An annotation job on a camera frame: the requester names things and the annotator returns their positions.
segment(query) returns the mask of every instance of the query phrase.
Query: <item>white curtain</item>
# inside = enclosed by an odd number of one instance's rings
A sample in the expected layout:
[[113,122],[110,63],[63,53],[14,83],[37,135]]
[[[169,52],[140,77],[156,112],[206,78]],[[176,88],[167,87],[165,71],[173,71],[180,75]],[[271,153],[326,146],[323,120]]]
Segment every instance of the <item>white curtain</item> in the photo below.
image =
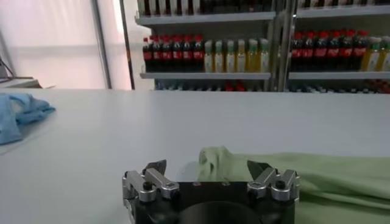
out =
[[[137,2],[125,2],[136,88],[150,89],[139,77],[150,30],[134,22]],[[131,89],[119,0],[98,4],[112,86]],[[90,0],[0,0],[0,31],[17,76],[43,87],[106,88]]]

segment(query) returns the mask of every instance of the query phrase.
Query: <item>metal pole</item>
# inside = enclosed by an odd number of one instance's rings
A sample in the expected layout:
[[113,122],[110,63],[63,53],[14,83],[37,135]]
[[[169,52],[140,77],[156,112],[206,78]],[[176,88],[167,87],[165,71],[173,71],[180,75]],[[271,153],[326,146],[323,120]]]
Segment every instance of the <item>metal pole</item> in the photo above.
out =
[[278,73],[278,92],[284,92],[289,72],[289,52],[292,34],[294,33],[297,14],[297,0],[287,0],[284,13],[282,46],[280,49],[280,69]]
[[119,3],[121,5],[123,35],[124,35],[124,43],[126,45],[126,52],[127,52],[127,65],[129,67],[129,72],[130,72],[130,83],[132,84],[132,90],[134,90],[135,84],[134,84],[134,77],[133,77],[132,58],[130,55],[129,34],[127,33],[127,22],[126,22],[126,13],[124,10],[124,0],[119,0]]
[[104,35],[102,30],[102,23],[99,11],[98,0],[91,0],[92,15],[96,32],[97,47],[99,48],[99,55],[102,63],[103,73],[105,75],[105,84],[108,89],[112,89],[110,70],[108,69],[107,53],[105,51]]

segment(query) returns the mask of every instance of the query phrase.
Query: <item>yellow juice bottle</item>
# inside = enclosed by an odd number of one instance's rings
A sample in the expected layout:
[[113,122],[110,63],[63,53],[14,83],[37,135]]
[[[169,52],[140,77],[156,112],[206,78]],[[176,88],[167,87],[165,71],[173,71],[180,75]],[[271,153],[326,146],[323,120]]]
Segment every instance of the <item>yellow juice bottle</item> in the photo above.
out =
[[214,71],[224,72],[224,53],[222,40],[215,42]]
[[238,49],[237,49],[237,72],[245,72],[246,70],[246,53],[245,53],[245,41],[240,39],[238,40]]
[[370,49],[366,51],[361,62],[362,71],[374,71],[379,59],[379,47],[381,38],[370,37]]
[[257,40],[249,40],[249,49],[248,49],[248,72],[257,72],[259,71],[259,59],[258,59],[258,42]]
[[227,53],[226,53],[226,72],[236,72],[236,52],[234,48],[234,41],[227,41]]
[[214,72],[213,41],[205,43],[205,72]]
[[376,71],[390,71],[390,37],[382,37]]

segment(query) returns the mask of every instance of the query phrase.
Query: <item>red bottle label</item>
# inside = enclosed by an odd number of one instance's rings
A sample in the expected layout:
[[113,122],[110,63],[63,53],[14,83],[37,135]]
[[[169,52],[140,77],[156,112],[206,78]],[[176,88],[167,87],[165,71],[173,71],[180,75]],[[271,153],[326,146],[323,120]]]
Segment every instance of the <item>red bottle label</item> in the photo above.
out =
[[152,59],[152,53],[144,52],[144,60],[150,60],[150,59]]
[[310,58],[313,56],[313,50],[312,49],[304,49],[302,51],[302,57],[304,58]]
[[317,48],[314,52],[314,56],[316,57],[324,57],[327,54],[326,48]]
[[364,55],[364,53],[366,53],[366,48],[362,47],[362,48],[354,48],[352,54],[353,56],[361,57]]
[[162,53],[161,52],[153,52],[153,58],[156,60],[162,59]]
[[340,56],[342,57],[350,57],[352,54],[351,48],[342,48],[340,49]]
[[183,58],[184,59],[193,59],[193,52],[192,51],[183,51]]
[[172,59],[172,52],[163,52],[163,59],[165,60]]
[[194,58],[195,59],[203,59],[204,53],[202,51],[196,51],[194,52]]
[[301,49],[293,49],[291,52],[291,56],[293,58],[299,58],[302,56],[302,50]]
[[174,51],[173,52],[173,58],[174,59],[182,59],[183,58],[183,52],[181,52],[181,51]]
[[339,49],[329,49],[328,50],[328,54],[327,54],[327,57],[328,58],[335,58],[337,57],[337,55],[339,55]]

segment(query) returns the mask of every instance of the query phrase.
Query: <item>metal bracket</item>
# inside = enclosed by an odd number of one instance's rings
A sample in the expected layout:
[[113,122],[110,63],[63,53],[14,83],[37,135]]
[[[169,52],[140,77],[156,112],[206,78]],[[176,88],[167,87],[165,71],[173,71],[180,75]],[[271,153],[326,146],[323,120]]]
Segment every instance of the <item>metal bracket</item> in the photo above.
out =
[[271,184],[272,198],[277,201],[295,200],[299,196],[300,177],[294,170],[286,170]]
[[172,199],[179,191],[178,183],[168,180],[154,168],[146,169],[145,180],[154,183],[161,190],[161,196],[166,199]]
[[122,177],[123,199],[134,199],[138,196],[142,202],[151,202],[156,199],[157,190],[148,183],[137,171],[127,171]]
[[248,182],[247,190],[256,194],[256,198],[263,198],[267,194],[267,187],[276,179],[276,170],[268,167],[254,181]]

